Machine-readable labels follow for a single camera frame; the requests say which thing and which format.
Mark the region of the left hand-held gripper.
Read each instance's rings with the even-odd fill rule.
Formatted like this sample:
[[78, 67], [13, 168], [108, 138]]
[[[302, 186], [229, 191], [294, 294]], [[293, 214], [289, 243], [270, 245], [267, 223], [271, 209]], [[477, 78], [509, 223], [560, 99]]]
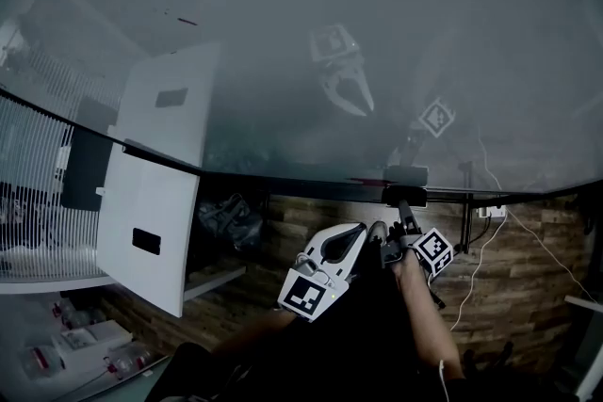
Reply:
[[[288, 270], [279, 306], [308, 322], [325, 314], [348, 291], [345, 280], [367, 238], [362, 222], [337, 224], [317, 232]], [[334, 274], [319, 265], [330, 264]]]

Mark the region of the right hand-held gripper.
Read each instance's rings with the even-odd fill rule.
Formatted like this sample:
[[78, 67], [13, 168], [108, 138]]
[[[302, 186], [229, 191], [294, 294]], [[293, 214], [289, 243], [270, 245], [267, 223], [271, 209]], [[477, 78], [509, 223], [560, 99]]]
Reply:
[[435, 228], [422, 233], [406, 200], [399, 202], [399, 218], [404, 235], [389, 236], [381, 247], [382, 267], [397, 263], [411, 250], [425, 270], [439, 275], [453, 261], [453, 246]]

